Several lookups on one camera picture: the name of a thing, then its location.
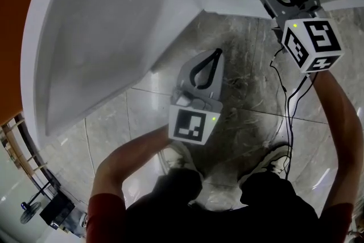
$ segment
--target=gray tile floor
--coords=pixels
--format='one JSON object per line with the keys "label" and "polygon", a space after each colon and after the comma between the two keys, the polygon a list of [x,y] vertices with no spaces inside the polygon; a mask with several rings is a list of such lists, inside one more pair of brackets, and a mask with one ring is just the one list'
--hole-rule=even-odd
{"label": "gray tile floor", "polygon": [[[330,14],[338,22],[346,46],[345,56],[332,72],[363,121],[364,9]],[[190,146],[190,150],[206,177],[198,201],[210,209],[240,207],[237,176],[252,170],[274,146],[287,140],[284,95],[277,75],[269,68],[279,49],[271,26],[270,20],[202,12],[143,80],[42,151],[48,168],[69,193],[87,203],[93,182],[87,139],[96,169],[119,145],[166,124],[169,94],[181,66],[199,52],[220,47],[226,60],[223,113],[208,143]],[[277,56],[275,63],[291,93],[303,76],[288,54]],[[297,194],[320,213],[336,173],[337,159],[325,115],[313,90],[300,102],[293,131],[289,179]],[[147,173],[141,170],[136,175]]]}

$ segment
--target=orange wall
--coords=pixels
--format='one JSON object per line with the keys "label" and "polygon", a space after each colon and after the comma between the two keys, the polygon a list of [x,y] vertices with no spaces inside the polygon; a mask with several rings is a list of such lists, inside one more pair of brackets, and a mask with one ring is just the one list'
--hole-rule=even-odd
{"label": "orange wall", "polygon": [[20,53],[31,0],[0,0],[0,125],[22,111]]}

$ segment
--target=sneaker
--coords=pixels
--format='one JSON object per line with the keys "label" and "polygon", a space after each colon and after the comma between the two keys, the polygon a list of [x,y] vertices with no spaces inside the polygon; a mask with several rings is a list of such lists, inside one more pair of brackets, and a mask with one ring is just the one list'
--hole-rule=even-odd
{"label": "sneaker", "polygon": [[187,147],[179,141],[173,141],[159,152],[158,158],[165,175],[167,175],[172,168],[186,168],[198,172],[201,181],[204,180],[203,175],[197,170],[193,162],[191,153]]}
{"label": "sneaker", "polygon": [[288,145],[280,146],[275,150],[268,153],[264,159],[254,168],[252,172],[247,175],[242,176],[239,181],[238,185],[241,185],[252,175],[255,173],[266,172],[270,171],[276,173],[280,176],[283,171],[288,170],[289,165],[289,156],[291,155],[291,147]]}

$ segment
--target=wire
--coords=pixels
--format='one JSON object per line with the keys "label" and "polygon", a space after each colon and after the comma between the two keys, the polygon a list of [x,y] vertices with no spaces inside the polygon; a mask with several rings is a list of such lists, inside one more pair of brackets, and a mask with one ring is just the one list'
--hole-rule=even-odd
{"label": "wire", "polygon": [[[283,85],[283,83],[282,83],[282,79],[280,78],[280,74],[279,74],[279,72],[278,72],[278,70],[277,70],[277,68],[276,67],[274,67],[273,65],[272,65],[272,63],[273,63],[273,61],[274,61],[274,59],[275,59],[275,57],[276,57],[276,55],[279,53],[279,52],[281,52],[283,50],[283,48],[281,48],[280,50],[278,50],[275,54],[274,54],[274,57],[273,57],[273,59],[271,60],[271,62],[270,62],[270,67],[272,67],[275,71],[276,71],[276,73],[277,73],[277,75],[278,75],[278,78],[279,78],[279,82],[280,82],[280,85],[281,85],[281,87],[282,87],[282,90],[283,90],[283,92],[284,92],[284,110],[285,111],[287,111],[287,114],[285,114],[285,119],[286,119],[286,129],[287,129],[287,138],[288,138],[288,150],[287,150],[287,155],[286,155],[286,159],[285,159],[285,161],[284,161],[284,163],[283,163],[283,165],[284,165],[284,172],[286,173],[286,180],[288,179],[288,176],[289,176],[289,171],[291,170],[291,161],[292,161],[292,149],[293,149],[293,140],[294,140],[294,135],[293,135],[293,118],[294,118],[294,116],[295,116],[295,114],[296,114],[296,111],[297,111],[297,107],[298,107],[298,103],[299,103],[299,101],[309,92],[309,90],[311,89],[311,87],[313,86],[313,83],[315,82],[315,79],[316,79],[316,77],[317,77],[317,73],[316,73],[316,75],[315,75],[315,77],[313,78],[313,80],[312,80],[312,83],[311,83],[311,85],[308,87],[308,89],[297,99],[297,102],[296,102],[296,106],[295,106],[295,111],[294,111],[294,113],[293,113],[293,115],[292,115],[292,118],[289,116],[289,102],[290,102],[290,100],[292,99],[292,97],[293,96],[295,96],[299,91],[300,91],[300,89],[302,88],[302,86],[304,85],[304,83],[305,83],[305,81],[307,80],[307,78],[308,78],[308,75],[306,75],[303,79],[302,79],[302,81],[301,81],[301,83],[300,83],[300,85],[297,87],[297,89],[289,96],[289,98],[287,99],[287,90],[286,90],[286,88],[284,87],[284,85]],[[288,170],[286,170],[286,167],[285,167],[285,165],[286,165],[286,161],[287,161],[287,159],[289,158],[289,162],[288,162]]]}
{"label": "wire", "polygon": [[[273,63],[273,61],[274,61],[274,59],[275,59],[276,55],[278,55],[278,54],[279,54],[279,52],[281,52],[282,50],[284,50],[284,48],[281,48],[280,50],[278,50],[278,51],[274,54],[273,59],[271,60],[271,63],[269,64],[269,67],[272,67],[272,68],[275,70],[275,72],[277,72],[277,75],[278,75],[278,78],[279,78],[279,82],[280,82],[280,86],[282,87],[282,90],[283,90],[283,92],[284,92],[284,111],[286,111],[286,106],[287,106],[287,90],[286,90],[286,88],[284,87],[284,85],[283,85],[283,83],[282,83],[282,79],[280,78],[280,74],[279,74],[279,72],[278,72],[277,68],[276,68],[276,67],[274,67],[274,66],[272,65],[272,63]],[[286,130],[287,130],[287,138],[288,138],[288,149],[289,149],[289,132],[288,132],[289,120],[288,120],[288,122],[287,122],[287,116],[286,116],[286,115],[284,115],[284,119],[285,119],[285,121],[286,121]]]}
{"label": "wire", "polygon": [[312,80],[312,83],[311,85],[308,87],[308,89],[304,92],[304,94],[302,94],[300,96],[300,98],[297,100],[297,103],[296,103],[296,108],[295,108],[295,111],[293,112],[293,116],[292,116],[292,122],[293,122],[293,118],[295,117],[295,114],[296,114],[296,111],[297,111],[297,106],[298,106],[298,103],[300,102],[301,98],[304,97],[306,95],[307,92],[309,92],[309,90],[311,89],[311,87],[313,87],[313,84],[315,83],[315,80],[316,80],[316,77],[317,77],[317,74],[318,72],[315,74],[313,80]]}
{"label": "wire", "polygon": [[71,197],[73,197],[76,201],[78,201],[79,203],[83,203],[85,205],[89,205],[88,203],[85,203],[83,200],[79,200],[77,199],[73,194],[71,194],[68,190],[66,190],[64,187],[60,187],[59,189],[61,192],[66,192],[68,193]]}
{"label": "wire", "polygon": [[38,193],[36,193],[36,194],[32,195],[32,196],[30,197],[29,201],[31,201],[31,200],[33,199],[33,197],[35,197],[37,194],[38,194]]}
{"label": "wire", "polygon": [[[293,113],[293,115],[292,115],[292,118],[291,118],[291,120],[290,120],[290,126],[289,126],[289,128],[290,128],[290,130],[291,130],[291,135],[292,135],[292,139],[291,139],[291,143],[292,143],[292,146],[291,146],[291,149],[293,149],[293,118],[295,117],[295,114],[296,114],[296,111],[297,111],[297,107],[298,107],[298,103],[300,102],[300,100],[309,92],[309,90],[311,89],[311,87],[313,86],[313,84],[315,83],[315,80],[316,80],[316,77],[317,77],[317,74],[318,73],[316,73],[315,74],[315,76],[314,76],[314,78],[313,78],[313,80],[312,80],[312,83],[311,83],[311,85],[308,87],[308,89],[298,98],[298,100],[297,100],[297,103],[296,103],[296,107],[295,107],[295,111],[294,111],[294,113]],[[289,171],[291,170],[291,160],[292,160],[292,150],[291,150],[291,153],[290,153],[290,155],[289,155],[289,164],[288,164],[288,171],[286,172],[286,179],[288,179],[288,175],[289,175]]]}
{"label": "wire", "polygon": [[92,156],[91,156],[91,150],[90,150],[90,142],[89,142],[89,135],[87,133],[87,127],[86,127],[86,118],[84,118],[84,125],[85,125],[85,135],[86,135],[86,142],[87,142],[87,148],[89,150],[89,156],[90,156],[90,161],[91,161],[91,166],[92,166],[92,171],[93,171],[93,176],[95,176],[95,167],[93,165],[93,160],[92,160]]}

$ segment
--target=white door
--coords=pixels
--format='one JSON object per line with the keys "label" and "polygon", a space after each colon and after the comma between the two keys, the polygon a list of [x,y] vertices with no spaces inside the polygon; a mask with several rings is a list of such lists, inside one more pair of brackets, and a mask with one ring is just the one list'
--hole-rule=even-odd
{"label": "white door", "polygon": [[42,147],[143,77],[204,0],[32,0],[21,87]]}

